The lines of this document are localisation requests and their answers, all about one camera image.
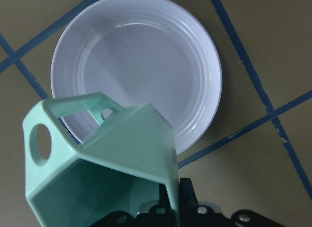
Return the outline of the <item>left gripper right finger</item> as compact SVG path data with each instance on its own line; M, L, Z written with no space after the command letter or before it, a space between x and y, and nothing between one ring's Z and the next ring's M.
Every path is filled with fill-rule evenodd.
M198 207L197 198L190 178L180 178L179 216L182 227L190 227Z

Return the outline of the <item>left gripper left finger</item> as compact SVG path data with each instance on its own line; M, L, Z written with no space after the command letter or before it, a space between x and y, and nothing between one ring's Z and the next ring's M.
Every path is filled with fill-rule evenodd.
M171 209L165 185L159 185L159 199L142 203L136 214L137 227L175 227L175 213Z

